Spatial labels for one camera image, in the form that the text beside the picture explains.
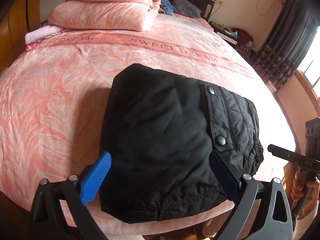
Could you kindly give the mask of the right hand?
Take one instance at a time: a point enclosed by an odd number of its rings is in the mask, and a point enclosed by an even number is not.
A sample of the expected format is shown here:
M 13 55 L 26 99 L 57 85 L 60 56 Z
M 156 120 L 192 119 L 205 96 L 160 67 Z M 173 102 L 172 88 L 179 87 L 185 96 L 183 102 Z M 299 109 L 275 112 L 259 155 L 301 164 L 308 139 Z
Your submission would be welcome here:
M 309 213 L 317 204 L 319 199 L 319 180 L 317 177 L 309 179 L 306 183 L 300 181 L 301 170 L 298 170 L 293 179 L 293 187 L 291 192 L 291 197 L 293 201 L 298 202 L 300 198 L 304 196 L 304 186 L 307 186 L 311 192 L 309 194 L 308 200 L 304 205 L 301 215 L 306 215 Z

